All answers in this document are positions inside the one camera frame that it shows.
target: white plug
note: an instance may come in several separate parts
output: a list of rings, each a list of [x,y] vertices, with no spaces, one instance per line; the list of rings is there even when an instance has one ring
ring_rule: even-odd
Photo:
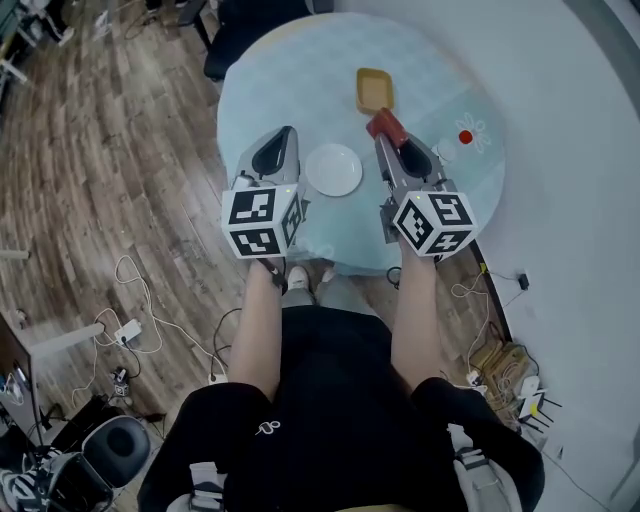
[[[129,343],[133,338],[142,332],[142,324],[135,318],[125,324],[124,327],[118,329],[115,333],[118,345]]]
[[[476,370],[473,370],[471,373],[467,373],[467,382],[469,383],[469,386],[471,386],[472,388],[478,385],[479,379],[480,379],[480,374]]]

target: power adapter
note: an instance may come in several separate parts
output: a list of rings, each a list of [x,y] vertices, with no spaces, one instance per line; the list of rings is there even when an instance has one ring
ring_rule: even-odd
[[[527,277],[527,274],[518,274],[518,284],[522,291],[529,289],[529,278]]]
[[[213,386],[214,384],[226,384],[227,382],[229,382],[229,379],[227,378],[226,375],[210,373],[208,381],[209,381],[209,385]]]
[[[128,343],[133,338],[138,336],[138,334],[140,334],[141,332],[142,324],[134,318],[133,320],[127,322],[124,327],[118,329],[115,332],[116,342],[119,345],[124,345],[125,343]]]
[[[153,414],[147,414],[144,417],[144,419],[147,420],[149,423],[160,423],[164,419],[165,416],[166,416],[166,414],[155,412]]]

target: power strip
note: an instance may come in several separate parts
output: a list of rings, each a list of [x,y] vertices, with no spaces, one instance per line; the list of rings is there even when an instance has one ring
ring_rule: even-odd
[[[133,338],[142,332],[142,324],[135,318],[127,322],[124,327],[118,329],[115,333],[118,345],[129,343]]]
[[[218,375],[215,373],[209,374],[209,385],[213,386],[214,384],[225,384],[229,382],[229,379],[226,375]]]

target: white plate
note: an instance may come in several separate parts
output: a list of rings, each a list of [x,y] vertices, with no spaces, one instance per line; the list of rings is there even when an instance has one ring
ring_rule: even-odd
[[[360,183],[362,163],[348,147],[325,144],[309,153],[305,173],[311,186],[318,192],[340,197],[353,192]]]

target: person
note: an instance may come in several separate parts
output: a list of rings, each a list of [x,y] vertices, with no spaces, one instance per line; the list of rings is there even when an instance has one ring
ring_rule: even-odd
[[[58,46],[64,46],[75,35],[75,29],[62,19],[64,0],[20,0],[20,3],[40,19],[42,28]]]
[[[229,382],[182,405],[138,494],[141,512],[184,510],[189,466],[201,462],[221,477],[220,510],[466,511],[449,424],[507,471],[523,511],[535,508],[539,452],[478,392],[440,378],[435,266],[401,246],[393,332],[346,277],[327,272],[314,298],[295,267],[281,297],[251,264]]]

